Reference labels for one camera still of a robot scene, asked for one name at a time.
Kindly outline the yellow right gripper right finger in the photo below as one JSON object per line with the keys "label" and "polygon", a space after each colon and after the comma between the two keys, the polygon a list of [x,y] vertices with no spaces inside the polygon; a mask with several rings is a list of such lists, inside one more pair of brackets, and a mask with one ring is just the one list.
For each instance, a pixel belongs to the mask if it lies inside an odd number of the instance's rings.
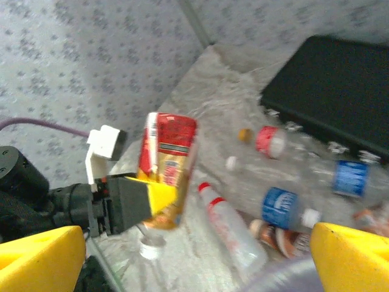
{"label": "yellow right gripper right finger", "polygon": [[388,291],[388,238],[317,223],[311,254],[325,291]]}

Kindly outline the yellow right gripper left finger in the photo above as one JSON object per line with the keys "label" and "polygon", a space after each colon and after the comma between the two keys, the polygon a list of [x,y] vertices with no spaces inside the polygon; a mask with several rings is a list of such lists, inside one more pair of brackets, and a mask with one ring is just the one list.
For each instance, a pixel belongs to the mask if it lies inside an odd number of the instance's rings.
{"label": "yellow right gripper left finger", "polygon": [[79,226],[1,244],[1,291],[74,291],[86,257]]}

